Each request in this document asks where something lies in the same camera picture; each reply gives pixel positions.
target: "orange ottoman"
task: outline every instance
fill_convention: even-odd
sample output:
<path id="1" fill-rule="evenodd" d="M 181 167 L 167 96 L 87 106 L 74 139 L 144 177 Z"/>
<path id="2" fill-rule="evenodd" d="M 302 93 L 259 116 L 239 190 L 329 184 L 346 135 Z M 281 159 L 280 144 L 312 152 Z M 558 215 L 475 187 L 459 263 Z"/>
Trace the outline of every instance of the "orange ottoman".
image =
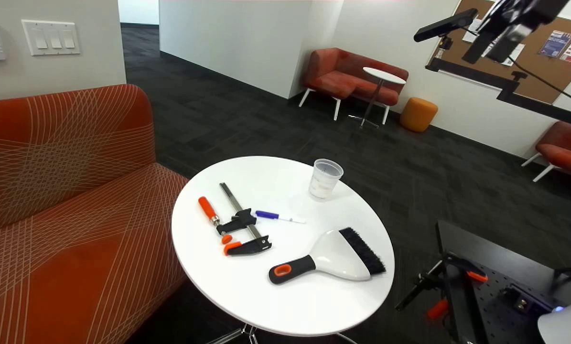
<path id="1" fill-rule="evenodd" d="M 421 98 L 410 98 L 402 115 L 400 124 L 412 131 L 425 131 L 438 112 L 438 106 Z"/>

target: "plastic cup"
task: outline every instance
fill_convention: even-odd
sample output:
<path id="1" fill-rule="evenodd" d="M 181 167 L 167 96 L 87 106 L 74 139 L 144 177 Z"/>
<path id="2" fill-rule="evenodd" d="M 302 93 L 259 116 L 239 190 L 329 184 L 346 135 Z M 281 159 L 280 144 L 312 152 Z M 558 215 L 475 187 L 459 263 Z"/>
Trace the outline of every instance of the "plastic cup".
<path id="1" fill-rule="evenodd" d="M 317 159 L 309 185 L 309 193 L 317 198 L 328 198 L 343 174 L 344 170 L 338 163 L 328 159 Z"/>

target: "cork board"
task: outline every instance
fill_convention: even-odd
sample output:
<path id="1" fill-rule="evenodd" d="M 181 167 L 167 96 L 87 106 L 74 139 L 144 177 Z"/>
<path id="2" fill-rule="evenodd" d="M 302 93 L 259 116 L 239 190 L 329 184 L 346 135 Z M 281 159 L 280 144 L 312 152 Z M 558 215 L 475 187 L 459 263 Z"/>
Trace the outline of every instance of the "cork board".
<path id="1" fill-rule="evenodd" d="M 462 0 L 456 13 L 475 8 L 478 9 L 478 17 L 484 18 L 487 11 L 491 8 L 491 5 L 493 5 L 493 2 L 488 0 Z M 559 57 L 561 55 L 558 57 L 549 57 L 538 54 L 553 30 L 571 33 L 571 20 L 557 18 L 554 22 L 546 26 L 541 26 L 536 32 L 524 39 L 522 43 L 525 44 L 525 48 L 517 58 L 517 63 L 556 87 L 565 89 L 571 82 L 571 63 L 560 60 Z M 512 72 L 521 71 L 515 65 L 508 67 L 486 57 L 481 57 L 475 64 L 469 64 L 463 61 L 462 56 L 464 56 L 464 53 L 472 45 L 469 42 L 462 41 L 465 33 L 465 30 L 459 29 L 449 34 L 449 37 L 453 39 L 453 46 L 450 50 L 444 52 L 442 55 L 443 60 L 508 79 L 512 79 Z M 438 48 L 436 48 L 432 56 L 436 56 L 437 52 Z M 548 104 L 553 104 L 559 96 L 558 91 L 555 91 L 532 76 L 528 76 L 527 79 L 521 80 L 520 82 L 521 85 L 517 88 L 515 93 L 522 96 Z"/>

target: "brush bristles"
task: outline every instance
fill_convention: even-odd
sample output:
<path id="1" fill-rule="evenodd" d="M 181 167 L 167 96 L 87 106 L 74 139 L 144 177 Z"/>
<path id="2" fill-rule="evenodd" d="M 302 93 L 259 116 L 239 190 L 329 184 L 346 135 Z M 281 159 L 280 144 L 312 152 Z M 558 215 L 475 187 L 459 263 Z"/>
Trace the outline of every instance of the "brush bristles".
<path id="1" fill-rule="evenodd" d="M 340 234 L 347 240 L 347 242 L 353 248 L 353 251 L 357 253 L 357 256 L 362 259 L 366 268 L 371 275 L 381 274 L 385 272 L 385 266 L 381 259 L 375 255 L 374 252 L 368 247 L 368 244 L 362 240 L 360 235 L 354 231 L 352 228 L 340 229 Z"/>

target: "white side table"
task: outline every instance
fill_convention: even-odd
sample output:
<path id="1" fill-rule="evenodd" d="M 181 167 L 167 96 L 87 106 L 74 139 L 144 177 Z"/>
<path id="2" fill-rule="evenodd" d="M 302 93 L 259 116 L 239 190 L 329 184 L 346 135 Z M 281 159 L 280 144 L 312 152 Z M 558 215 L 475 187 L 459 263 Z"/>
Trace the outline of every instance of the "white side table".
<path id="1" fill-rule="evenodd" d="M 349 117 L 362 120 L 362 123 L 360 123 L 360 128 L 364 127 L 365 122 L 368 122 L 368 123 L 372 124 L 373 126 L 375 126 L 375 128 L 378 128 L 379 125 L 377 125 L 373 122 L 370 122 L 370 120 L 368 120 L 366 118 L 368 118 L 368 113 L 370 113 L 370 109 L 372 109 L 372 105 L 375 103 L 375 100 L 377 99 L 379 91 L 381 90 L 381 87 L 383 87 L 383 83 L 385 83 L 385 81 L 387 81 L 389 83 L 395 83 L 395 84 L 403 85 L 403 84 L 406 84 L 406 80 L 399 78 L 398 76 L 395 76 L 395 75 L 390 74 L 388 72 L 384 72 L 383 70 L 378 70 L 378 69 L 370 68 L 370 67 L 364 67 L 364 72 L 379 78 L 379 84 L 377 84 L 377 88 L 375 89 L 375 92 L 372 94 L 372 98 L 370 99 L 370 103 L 368 103 L 368 107 L 366 108 L 366 113 L 364 113 L 364 117 L 358 117 L 358 116 L 353 116 L 353 115 L 349 115 Z"/>
<path id="2" fill-rule="evenodd" d="M 225 343 L 255 329 L 299 337 L 330 335 L 366 320 L 384 302 L 394 280 L 394 251 L 377 214 L 358 194 L 338 182 L 333 197 L 313 200 L 308 193 L 313 166 L 276 157 L 241 157 L 202 170 L 181 191 L 172 212 L 174 250 L 189 279 L 215 305 L 246 325 L 213 341 Z M 226 183 L 243 208 L 301 217 L 306 224 L 258 218 L 272 248 L 256 255 L 225 256 L 220 237 L 203 213 L 206 196 L 222 222 L 235 213 L 218 185 Z M 282 285 L 268 279 L 277 264 L 307 255 L 330 229 L 351 227 L 381 257 L 387 272 L 370 281 L 339 279 L 310 272 Z M 252 239 L 246 229 L 234 241 Z"/>

